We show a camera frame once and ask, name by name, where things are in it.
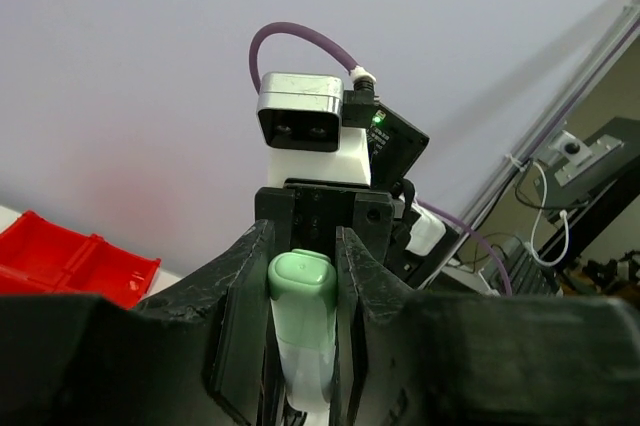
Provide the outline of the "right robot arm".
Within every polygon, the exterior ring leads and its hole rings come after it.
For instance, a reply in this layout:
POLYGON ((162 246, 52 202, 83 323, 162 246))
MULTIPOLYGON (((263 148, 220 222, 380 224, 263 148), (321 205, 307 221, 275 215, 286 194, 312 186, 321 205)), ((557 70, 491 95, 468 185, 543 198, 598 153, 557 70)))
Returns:
POLYGON ((308 249, 330 258, 335 257, 336 229, 351 228, 374 259, 417 289, 435 271, 454 236, 446 226, 426 253, 411 249, 426 242, 418 238, 415 186, 404 174, 424 152, 429 137, 380 102, 366 106, 360 115, 370 120, 365 134, 370 186, 290 178, 281 192, 263 187, 256 193, 255 218, 274 222, 280 252, 308 249))

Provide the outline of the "green highlighter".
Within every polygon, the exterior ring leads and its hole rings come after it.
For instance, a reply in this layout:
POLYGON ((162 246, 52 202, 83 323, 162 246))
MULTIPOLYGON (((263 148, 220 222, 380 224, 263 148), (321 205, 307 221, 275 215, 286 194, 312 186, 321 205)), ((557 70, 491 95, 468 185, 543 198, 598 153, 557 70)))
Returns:
POLYGON ((335 344, 317 348, 277 340, 286 399, 290 407, 311 416, 329 412, 333 394, 335 344))

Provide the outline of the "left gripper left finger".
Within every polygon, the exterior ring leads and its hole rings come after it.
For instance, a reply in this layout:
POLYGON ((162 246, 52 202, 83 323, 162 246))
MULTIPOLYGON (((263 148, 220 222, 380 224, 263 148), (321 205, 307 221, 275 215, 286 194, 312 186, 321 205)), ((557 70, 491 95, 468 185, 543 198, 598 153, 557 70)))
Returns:
POLYGON ((5 425, 271 425, 264 375, 274 225, 132 309, 84 294, 1 300, 5 425))

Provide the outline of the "green highlighter cap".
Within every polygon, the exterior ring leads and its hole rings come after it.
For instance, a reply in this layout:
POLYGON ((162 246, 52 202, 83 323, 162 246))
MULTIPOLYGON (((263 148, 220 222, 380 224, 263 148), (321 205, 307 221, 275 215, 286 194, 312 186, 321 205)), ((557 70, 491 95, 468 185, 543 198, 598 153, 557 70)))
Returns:
POLYGON ((279 254, 268 282, 279 340, 314 350, 334 342, 337 273, 328 256, 304 249, 279 254))

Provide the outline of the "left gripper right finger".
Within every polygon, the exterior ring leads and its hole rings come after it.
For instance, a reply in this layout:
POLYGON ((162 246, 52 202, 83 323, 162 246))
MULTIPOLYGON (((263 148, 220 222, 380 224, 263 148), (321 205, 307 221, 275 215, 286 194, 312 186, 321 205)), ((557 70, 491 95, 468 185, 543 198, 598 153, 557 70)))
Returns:
POLYGON ((336 233, 337 425, 635 425, 639 314, 616 298, 416 291, 336 233))

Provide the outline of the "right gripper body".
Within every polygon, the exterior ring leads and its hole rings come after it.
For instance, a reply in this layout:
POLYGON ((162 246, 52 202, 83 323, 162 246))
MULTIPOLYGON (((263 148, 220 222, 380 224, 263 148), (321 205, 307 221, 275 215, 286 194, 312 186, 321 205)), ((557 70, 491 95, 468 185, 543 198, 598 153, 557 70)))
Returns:
POLYGON ((275 251, 304 249, 335 257, 336 229, 352 229, 371 256, 392 271, 408 245, 408 209, 383 190, 289 180, 254 197, 257 220, 275 226, 275 251))

